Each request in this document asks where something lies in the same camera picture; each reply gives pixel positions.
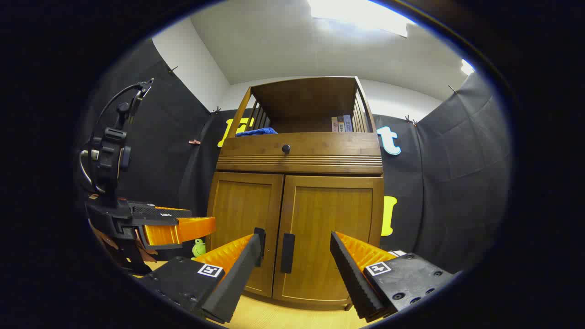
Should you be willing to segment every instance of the yellow letter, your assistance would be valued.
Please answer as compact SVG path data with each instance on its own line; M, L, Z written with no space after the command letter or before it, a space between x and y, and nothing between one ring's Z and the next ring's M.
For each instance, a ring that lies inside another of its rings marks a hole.
M226 124L228 124L228 127L225 128L225 132L223 133L223 138L218 143L218 147L219 148L223 146L223 141L225 140L226 137L228 137L229 127L232 125L232 121L233 121L233 119L228 119L225 122ZM238 129L236 130L236 133L245 131L246 130L246 124L247 123L248 123L248 118L242 118L240 120L240 124L244 124L244 125L238 127ZM250 121L250 125L253 125L253 124L254 124L254 118L252 118L252 120Z
M384 217L382 219L382 237L392 234L393 229L390 227L392 222L392 209L398 202L395 197L384 196Z

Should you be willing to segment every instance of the green toy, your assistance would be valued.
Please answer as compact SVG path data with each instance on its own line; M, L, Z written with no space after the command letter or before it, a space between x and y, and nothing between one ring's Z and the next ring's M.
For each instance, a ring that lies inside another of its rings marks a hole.
M193 246L191 252L193 252L194 256L193 258L191 258L192 261L194 261L195 258L205 254L205 243L203 243L203 240L195 239L195 245Z

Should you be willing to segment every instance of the ceiling light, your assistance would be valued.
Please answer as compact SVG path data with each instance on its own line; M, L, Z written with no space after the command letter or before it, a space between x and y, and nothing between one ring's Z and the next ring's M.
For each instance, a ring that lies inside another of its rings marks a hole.
M466 62L464 59L461 60L461 63L463 63L463 65L461 66L461 71L463 71L463 73L469 75L472 72L474 72L472 66L469 65L469 63Z
M307 0L311 16L352 23L361 28L381 29L407 37L408 18L369 0Z

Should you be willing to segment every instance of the white wall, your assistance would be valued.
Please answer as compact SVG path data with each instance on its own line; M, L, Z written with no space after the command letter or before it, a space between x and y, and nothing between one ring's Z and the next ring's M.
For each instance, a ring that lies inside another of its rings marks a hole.
M231 85L219 101L222 110L236 109L242 102L244 93L251 85L270 83L294 78L309 76L270 78ZM420 92L398 87L396 85L371 80L362 80L362 87L366 93L368 103L373 114L393 116L404 119L405 116L419 121L442 103L434 97ZM250 98L247 107L254 106L254 97Z
M214 111L230 87L228 79L195 31L189 17L152 38L154 46L173 72L207 108Z

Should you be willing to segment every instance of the blue towel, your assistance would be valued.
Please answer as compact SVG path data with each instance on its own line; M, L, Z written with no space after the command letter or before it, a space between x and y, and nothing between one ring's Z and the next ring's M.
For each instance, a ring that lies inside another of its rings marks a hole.
M275 133L277 133L277 132L274 131L274 129L268 127L268 128L256 129L256 130L251 130L251 131L239 132L236 134L236 137L254 136L254 135L274 135Z

